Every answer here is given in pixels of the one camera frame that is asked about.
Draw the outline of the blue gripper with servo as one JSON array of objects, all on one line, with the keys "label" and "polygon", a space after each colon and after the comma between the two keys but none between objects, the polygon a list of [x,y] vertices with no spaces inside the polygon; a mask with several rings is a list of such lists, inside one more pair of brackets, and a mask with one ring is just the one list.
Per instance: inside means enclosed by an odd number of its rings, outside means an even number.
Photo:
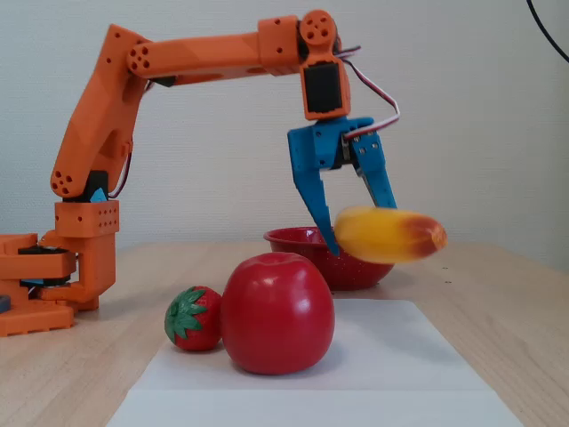
[{"label": "blue gripper with servo", "polygon": [[348,144],[349,159],[344,157],[343,135],[372,123],[370,117],[339,117],[319,120],[287,134],[294,184],[328,249],[335,256],[340,254],[340,248],[333,234],[320,170],[335,170],[352,164],[357,175],[364,181],[375,206],[397,207],[377,133],[352,139]]}]

